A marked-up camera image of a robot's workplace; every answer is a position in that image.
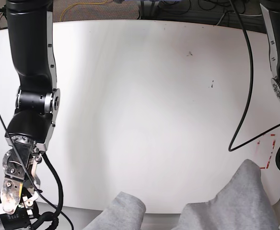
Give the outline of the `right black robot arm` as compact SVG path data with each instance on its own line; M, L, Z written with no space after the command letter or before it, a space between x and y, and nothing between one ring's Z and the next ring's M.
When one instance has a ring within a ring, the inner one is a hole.
M54 230L63 207L63 188L46 155L60 101L53 52L53 1L8 0L2 10L20 87L14 115L4 127L11 149L2 159L0 230L36 230L45 222ZM54 212L40 214L36 169L42 161L55 177L59 199Z

